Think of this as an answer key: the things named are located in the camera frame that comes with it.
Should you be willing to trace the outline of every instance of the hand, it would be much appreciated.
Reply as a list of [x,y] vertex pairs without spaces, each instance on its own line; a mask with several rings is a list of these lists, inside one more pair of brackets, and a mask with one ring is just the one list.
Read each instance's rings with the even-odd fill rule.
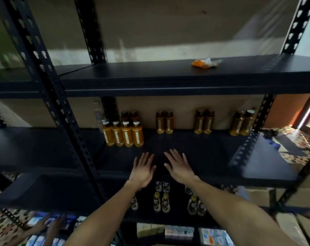
[[152,166],[152,161],[154,159],[154,154],[152,154],[148,159],[149,153],[143,153],[137,164],[137,157],[133,162],[133,169],[131,171],[129,181],[136,184],[138,189],[146,187],[153,178],[156,166]]
[[47,236],[55,238],[62,229],[65,219],[66,215],[62,215],[52,221],[47,229]]
[[30,235],[33,235],[33,234],[38,234],[42,230],[44,230],[47,227],[46,221],[47,221],[48,218],[49,218],[49,214],[47,214],[40,221],[38,221],[35,224],[35,226],[33,226],[29,230],[25,231],[26,236],[30,236]]
[[169,171],[172,178],[174,178],[177,182],[184,184],[188,187],[190,181],[199,179],[191,169],[190,165],[188,164],[186,155],[183,153],[182,157],[178,153],[177,150],[170,149],[170,155],[167,152],[164,152],[165,156],[171,162],[172,168],[169,164],[164,163],[164,166]]

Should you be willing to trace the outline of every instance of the small bottle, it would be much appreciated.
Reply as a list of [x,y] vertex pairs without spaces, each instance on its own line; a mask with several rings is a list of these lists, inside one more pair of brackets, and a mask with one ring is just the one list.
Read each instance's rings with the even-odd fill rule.
[[190,215],[195,215],[197,213],[197,197],[195,195],[190,197],[187,210]]
[[119,121],[113,122],[113,128],[112,128],[115,136],[115,144],[118,147],[122,147],[124,145],[124,139],[122,134],[122,127],[120,126]]
[[205,134],[210,134],[212,132],[213,122],[214,122],[214,111],[207,110],[203,129],[203,132]]
[[129,122],[129,113],[127,111],[121,111],[121,122]]
[[229,131],[229,134],[232,136],[238,136],[240,132],[240,127],[242,126],[244,117],[243,117],[243,111],[236,111],[233,121],[231,123],[231,128]]
[[194,132],[196,134],[201,134],[203,132],[203,124],[204,124],[204,110],[199,109],[196,112],[196,117],[195,117],[195,128]]
[[137,198],[136,198],[136,197],[134,197],[134,198],[130,201],[130,204],[131,204],[131,209],[132,209],[133,211],[138,210],[139,204],[138,204],[138,201],[137,201]]
[[165,132],[163,111],[156,112],[156,132],[158,134],[163,134]]
[[197,205],[197,215],[204,216],[206,212],[206,208],[204,204],[199,200]]
[[99,131],[103,133],[103,122],[107,121],[103,104],[98,101],[95,102],[94,104],[95,104],[95,116],[98,122]]
[[157,192],[161,192],[163,190],[162,182],[161,181],[156,181],[155,182],[155,189],[156,189]]
[[154,194],[154,201],[153,201],[154,211],[160,212],[161,211],[161,200],[160,200],[160,193],[156,192]]
[[255,111],[247,110],[244,114],[244,121],[240,128],[240,135],[249,135],[255,121]]
[[171,207],[170,207],[170,201],[169,201],[169,194],[164,193],[163,194],[163,200],[162,200],[162,211],[164,213],[169,213]]
[[164,193],[170,192],[170,182],[163,182],[163,192]]
[[174,117],[173,117],[173,111],[167,111],[165,115],[165,132],[167,134],[172,134],[174,129]]
[[185,193],[187,193],[188,195],[192,195],[193,190],[191,190],[189,187],[185,186]]
[[132,121],[132,123],[135,121],[139,121],[137,111],[130,111],[130,120]]
[[132,134],[136,147],[142,147],[144,145],[144,134],[139,121],[133,122]]
[[114,146],[114,134],[112,131],[112,126],[108,121],[103,122],[103,131],[107,146]]
[[125,146],[129,148],[132,147],[134,145],[134,142],[133,142],[132,128],[130,126],[129,121],[123,122],[122,134]]

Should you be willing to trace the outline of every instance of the person's hand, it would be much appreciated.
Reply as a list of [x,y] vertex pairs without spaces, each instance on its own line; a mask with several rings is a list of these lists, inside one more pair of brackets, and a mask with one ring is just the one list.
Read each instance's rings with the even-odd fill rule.
[[151,166],[154,159],[154,154],[148,158],[149,153],[143,153],[137,163],[137,157],[133,162],[129,181],[133,182],[138,189],[146,187],[153,178],[156,166]]
[[169,164],[164,163],[164,166],[169,171],[172,178],[174,178],[177,182],[184,184],[186,186],[189,185],[190,181],[198,180],[199,178],[194,174],[193,170],[191,169],[190,165],[188,164],[186,155],[183,153],[182,157],[178,153],[177,150],[170,149],[169,154],[164,152],[165,156],[170,161],[172,168]]
[[59,231],[62,229],[65,219],[66,215],[62,215],[52,221],[47,229],[47,236],[55,238],[58,235]]
[[49,214],[47,214],[46,216],[44,216],[40,221],[38,221],[35,226],[33,226],[32,228],[30,228],[29,230],[25,231],[25,235],[26,236],[31,236],[33,234],[38,234],[40,233],[42,230],[44,230],[47,227],[46,221],[49,218]]

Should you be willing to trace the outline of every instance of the light strip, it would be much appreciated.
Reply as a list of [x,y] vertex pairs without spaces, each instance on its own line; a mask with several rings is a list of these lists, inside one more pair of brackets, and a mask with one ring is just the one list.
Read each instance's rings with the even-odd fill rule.
[[300,124],[297,126],[297,129],[300,129],[303,126],[303,124],[304,124],[305,120],[308,118],[309,114],[310,114],[310,107],[308,108],[307,112],[305,113],[305,115],[304,115],[303,119],[301,120]]

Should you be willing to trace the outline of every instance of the plastic packet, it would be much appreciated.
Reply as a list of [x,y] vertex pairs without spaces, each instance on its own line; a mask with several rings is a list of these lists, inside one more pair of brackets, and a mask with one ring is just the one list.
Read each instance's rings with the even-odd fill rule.
[[211,58],[207,59],[198,59],[191,63],[192,66],[200,67],[203,69],[217,67],[223,60],[212,61]]

